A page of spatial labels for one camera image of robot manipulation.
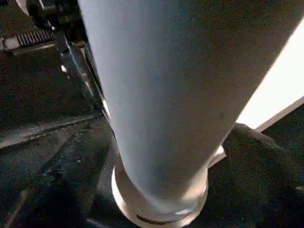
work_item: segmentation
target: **bright light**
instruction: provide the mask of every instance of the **bright light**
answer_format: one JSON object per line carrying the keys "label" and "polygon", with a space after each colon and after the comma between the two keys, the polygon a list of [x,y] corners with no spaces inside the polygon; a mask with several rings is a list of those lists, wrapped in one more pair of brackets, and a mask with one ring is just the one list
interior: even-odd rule
{"label": "bright light", "polygon": [[[237,122],[246,124],[253,129],[261,128],[262,124],[290,107],[294,102],[300,100],[297,102],[297,106],[304,103],[303,41],[304,20],[289,38]],[[288,108],[288,112],[297,106],[293,105],[293,108]]]}
{"label": "bright light", "polygon": [[105,100],[103,100],[103,105],[104,105],[104,109],[105,109],[105,111],[106,111],[108,117],[110,117],[109,108],[108,108],[108,105],[106,104],[106,101],[105,101]]}
{"label": "bright light", "polygon": [[66,69],[66,67],[65,67],[64,65],[61,65],[61,70],[62,70],[62,72],[64,72],[64,73],[67,72],[67,69]]}

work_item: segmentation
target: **metal bar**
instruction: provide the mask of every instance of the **metal bar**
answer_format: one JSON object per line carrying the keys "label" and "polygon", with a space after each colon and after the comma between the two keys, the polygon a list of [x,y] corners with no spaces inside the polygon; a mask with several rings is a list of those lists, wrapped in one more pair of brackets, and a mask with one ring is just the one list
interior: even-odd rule
{"label": "metal bar", "polygon": [[163,213],[194,205],[303,2],[78,2],[128,177]]}
{"label": "metal bar", "polygon": [[1,132],[0,149],[34,140],[65,126],[73,125],[82,121],[93,120],[100,115],[100,113],[96,113],[90,115],[68,117],[64,120],[35,123],[31,126],[25,126],[23,128],[11,130],[9,132]]}

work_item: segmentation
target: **machine part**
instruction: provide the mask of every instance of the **machine part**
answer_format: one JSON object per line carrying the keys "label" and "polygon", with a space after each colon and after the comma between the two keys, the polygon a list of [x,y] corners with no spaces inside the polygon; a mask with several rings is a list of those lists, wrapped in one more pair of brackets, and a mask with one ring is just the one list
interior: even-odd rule
{"label": "machine part", "polygon": [[129,179],[160,213],[197,205],[215,150],[304,6],[257,0],[78,3]]}
{"label": "machine part", "polygon": [[91,51],[91,48],[88,43],[85,44],[85,47],[82,49],[82,51],[83,51],[83,55],[85,56],[86,63],[90,69],[93,80],[95,82],[95,86],[98,87],[99,95],[100,95],[100,97],[102,99],[102,103],[103,103],[103,114],[107,118],[108,122],[110,122],[109,108],[105,101],[105,97],[104,97],[104,94],[102,91],[101,83],[99,81],[96,65],[95,65],[95,62],[94,62],[94,59],[92,56],[92,51]]}
{"label": "machine part", "polygon": [[199,195],[195,208],[185,209],[177,213],[162,214],[145,199],[132,184],[125,173],[124,166],[119,158],[113,169],[111,187],[118,208],[133,223],[142,228],[179,228],[190,224],[203,208],[207,193],[208,181]]}
{"label": "machine part", "polygon": [[56,46],[60,52],[62,64],[83,97],[96,110],[102,110],[102,94],[98,89],[86,59],[79,47],[71,45],[63,32],[54,34]]}
{"label": "machine part", "polygon": [[31,31],[11,38],[0,39],[0,51],[7,55],[20,55],[36,50],[53,47],[53,33],[50,31]]}
{"label": "machine part", "polygon": [[9,5],[11,0],[0,0],[0,6],[7,6]]}
{"label": "machine part", "polygon": [[112,138],[101,117],[75,133],[21,192],[4,227],[83,227]]}
{"label": "machine part", "polygon": [[76,0],[26,0],[25,5],[28,14],[39,28],[51,31],[64,30],[70,41],[86,39]]}

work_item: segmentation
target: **dark fabric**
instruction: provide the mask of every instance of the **dark fabric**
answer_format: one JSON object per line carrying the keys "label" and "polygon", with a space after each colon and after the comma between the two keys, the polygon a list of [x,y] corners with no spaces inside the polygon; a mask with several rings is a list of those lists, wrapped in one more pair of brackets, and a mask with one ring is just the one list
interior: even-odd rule
{"label": "dark fabric", "polygon": [[280,147],[288,149],[290,157],[304,167],[304,105],[265,129],[263,134],[274,139]]}
{"label": "dark fabric", "polygon": [[304,171],[291,153],[270,137],[242,124],[235,125],[223,147],[239,191],[258,195],[267,189],[269,200],[256,226],[303,227]]}

